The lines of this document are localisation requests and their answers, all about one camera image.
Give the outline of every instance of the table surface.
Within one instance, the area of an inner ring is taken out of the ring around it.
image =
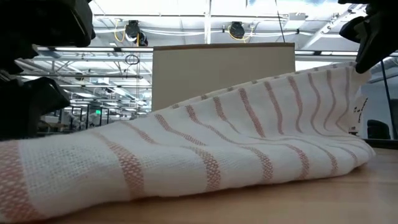
[[[51,224],[398,223],[398,151],[331,179],[100,205]]]

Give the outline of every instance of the striped towel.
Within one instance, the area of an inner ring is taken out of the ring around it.
[[[146,118],[0,142],[0,222],[105,202],[335,177],[374,156],[348,134],[354,63],[215,91]]]

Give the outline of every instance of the beige board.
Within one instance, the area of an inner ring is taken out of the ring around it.
[[[294,43],[155,47],[152,110],[240,83],[294,71]]]

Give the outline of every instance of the fluorescent light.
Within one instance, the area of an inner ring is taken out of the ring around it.
[[[76,105],[76,104],[72,104],[70,106],[81,106],[81,107],[87,107],[87,105]]]
[[[69,108],[69,107],[68,107],[68,108],[64,108],[63,110],[72,110],[72,108]]]
[[[81,87],[81,85],[60,85],[60,87]]]
[[[66,52],[114,52],[111,47],[56,47],[55,50]]]
[[[76,104],[90,104],[89,101],[76,101]]]
[[[25,76],[23,76],[23,78],[26,78],[26,79],[29,79],[29,80],[35,80],[35,79],[38,79],[40,77],[33,77],[33,76],[30,76],[30,75],[25,75]]]
[[[153,52],[152,47],[124,47],[121,49],[123,52]]]
[[[321,52],[321,55],[332,55],[332,54],[333,52],[324,52],[324,51]]]
[[[96,87],[108,87],[108,88],[114,88],[117,87],[117,85],[84,85],[85,87],[91,87],[91,88],[96,88]]]
[[[77,94],[79,96],[82,96],[82,97],[95,97],[95,95],[92,95],[92,94],[89,94],[89,93],[75,93],[75,94]]]
[[[297,55],[313,55],[315,52],[305,51],[305,50],[296,50],[294,53]]]
[[[120,88],[115,88],[115,89],[113,89],[113,91],[115,93],[117,93],[117,94],[122,95],[122,96],[126,96],[126,92],[124,90],[120,89]]]
[[[356,56],[358,53],[357,52],[332,52],[332,55],[336,56]]]
[[[140,105],[140,106],[144,106],[144,105],[146,105],[147,103],[145,103],[145,102],[143,102],[143,101],[137,101],[137,104]]]

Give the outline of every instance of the red stripe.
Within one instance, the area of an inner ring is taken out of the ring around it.
[[[0,213],[9,222],[42,220],[27,191],[18,141],[0,142]]]
[[[330,70],[326,71],[326,80],[328,82],[328,87],[330,89],[331,97],[333,99],[330,111],[329,111],[328,115],[326,116],[325,121],[323,122],[323,128],[328,131],[328,129],[326,128],[326,124],[327,124],[332,112],[335,110],[335,106],[336,106],[336,96],[335,96],[335,91],[333,89],[333,85],[331,84],[331,71]]]
[[[246,90],[244,88],[240,88],[239,94],[241,95],[241,99],[244,104],[244,107],[245,107],[246,111],[248,112],[248,114],[251,118],[251,121],[253,122],[253,125],[256,128],[257,133],[260,135],[260,137],[265,138],[266,135],[264,134],[264,130],[262,129],[259,118],[256,116],[255,112],[253,111],[253,109],[250,105],[248,94],[246,93]]]
[[[129,187],[130,199],[145,196],[144,192],[144,174],[139,159],[123,146],[110,141],[100,133],[92,132],[99,140],[105,143],[110,150],[118,157],[124,180]]]
[[[353,146],[353,147],[359,148],[360,150],[362,150],[362,151],[364,151],[364,152],[366,152],[368,154],[368,159],[371,159],[373,157],[373,154],[372,154],[371,151],[368,151],[368,150],[362,148],[361,146],[357,146],[355,144],[350,144],[350,143],[347,143],[347,142],[340,143],[340,144],[344,144],[344,145],[347,145],[347,146]]]
[[[203,126],[203,127],[207,128],[207,129],[212,130],[214,133],[216,133],[216,135],[218,135],[218,136],[219,136],[222,140],[224,140],[224,141],[228,141],[228,142],[230,142],[230,143],[232,143],[232,144],[239,144],[239,143],[237,143],[237,142],[234,142],[234,141],[228,139],[224,134],[222,134],[221,132],[219,132],[219,131],[218,131],[216,128],[214,128],[212,125],[203,124],[202,122],[200,122],[200,121],[198,120],[197,116],[196,116],[195,110],[193,109],[193,107],[192,107],[191,105],[186,106],[186,109],[187,109],[187,112],[188,112],[189,117],[191,118],[191,120],[192,120],[194,123],[199,124],[200,126]]]
[[[301,174],[296,178],[296,180],[305,180],[307,175],[310,173],[310,162],[308,161],[307,155],[297,147],[294,147],[290,144],[284,144],[284,145],[287,146],[289,149],[295,151],[301,160],[302,170]]]
[[[268,183],[274,176],[274,168],[272,165],[271,160],[268,158],[267,155],[262,153],[260,150],[256,149],[255,147],[242,147],[244,149],[250,150],[253,152],[261,161],[262,166],[262,180],[259,184],[266,184]]]
[[[201,157],[206,167],[207,186],[206,192],[211,192],[220,189],[221,172],[217,160],[209,153],[197,147],[185,147],[192,150]]]
[[[310,142],[308,142],[306,140],[302,140],[301,139],[301,140],[298,140],[298,141],[307,143],[307,144],[309,144],[311,146],[315,146],[315,147],[319,148],[321,151],[323,151],[324,153],[326,153],[326,155],[328,155],[328,157],[330,159],[330,162],[331,162],[330,177],[333,177],[333,176],[335,176],[337,174],[337,172],[338,172],[338,163],[337,163],[336,157],[332,153],[330,153],[326,149],[324,149],[324,148],[322,148],[320,146],[317,146],[316,144],[312,144],[312,143],[310,143]]]
[[[342,128],[339,125],[339,122],[341,121],[342,118],[344,118],[344,116],[346,116],[346,114],[348,113],[348,110],[349,110],[349,86],[350,86],[350,83],[349,83],[349,68],[346,67],[346,88],[345,88],[346,109],[344,110],[344,113],[336,121],[336,126],[340,130],[342,130],[342,131],[344,131],[346,133],[348,132],[348,130],[344,130],[344,128]]]
[[[189,134],[181,133],[180,131],[175,130],[174,128],[170,127],[170,125],[167,123],[167,121],[164,119],[164,117],[160,114],[155,114],[156,120],[159,122],[159,124],[168,132],[176,134],[178,136],[181,136],[185,138],[186,140],[198,145],[198,146],[206,146],[205,143],[195,139]]]
[[[220,98],[219,98],[218,96],[216,96],[216,97],[213,98],[213,101],[214,101],[214,104],[215,104],[215,107],[216,107],[216,112],[217,112],[218,117],[220,117],[224,122],[226,122],[227,124],[229,124],[229,126],[230,126],[236,133],[240,134],[240,132],[235,128],[235,126],[234,126],[232,123],[230,123],[230,122],[228,121],[228,119],[226,118],[226,116],[225,116],[225,114],[224,114],[224,110],[223,110],[223,106],[222,106],[222,104],[221,104]]]
[[[144,131],[141,131],[139,128],[133,126],[132,124],[128,123],[127,121],[122,121],[122,124],[126,125],[127,127],[135,130],[135,132],[146,142],[150,143],[150,144],[158,144],[155,142],[155,140],[153,140],[151,137],[149,137],[149,135],[147,133],[145,133]]]
[[[280,110],[278,101],[276,100],[274,91],[272,90],[271,84],[269,82],[265,81],[264,85],[266,86],[266,89],[267,89],[267,92],[269,95],[269,99],[271,100],[271,102],[275,108],[275,112],[276,112],[277,119],[278,119],[278,132],[279,132],[279,134],[284,134],[284,132],[282,130],[283,116],[282,116],[282,112]]]
[[[296,104],[298,106],[298,116],[297,116],[297,119],[296,119],[296,130],[298,132],[300,132],[300,133],[303,133],[303,131],[300,128],[300,118],[303,115],[303,101],[301,100],[301,95],[300,95],[300,92],[299,92],[299,88],[297,87],[297,83],[294,80],[294,78],[289,76],[289,77],[287,77],[287,79],[288,79],[288,81],[290,83],[290,86],[293,89],[293,92],[294,92],[294,95],[295,95],[295,98],[296,98]]]
[[[353,168],[359,166],[358,157],[356,157],[356,155],[355,155],[353,152],[351,152],[350,150],[345,149],[345,148],[343,148],[343,147],[338,147],[338,146],[335,146],[335,147],[337,147],[337,148],[339,148],[339,149],[341,149],[341,150],[344,150],[345,152],[347,152],[347,153],[353,158],[353,160],[354,160]]]
[[[310,81],[310,86],[311,86],[312,90],[315,92],[315,95],[317,96],[317,103],[315,105],[315,111],[311,115],[311,126],[312,126],[312,128],[314,129],[314,131],[316,133],[318,133],[320,135],[323,135],[317,130],[317,128],[314,125],[315,117],[318,114],[318,111],[319,111],[319,108],[320,108],[320,105],[321,105],[321,95],[319,94],[318,89],[316,88],[315,84],[313,83],[313,79],[312,79],[312,74],[311,73],[308,73],[308,79]]]

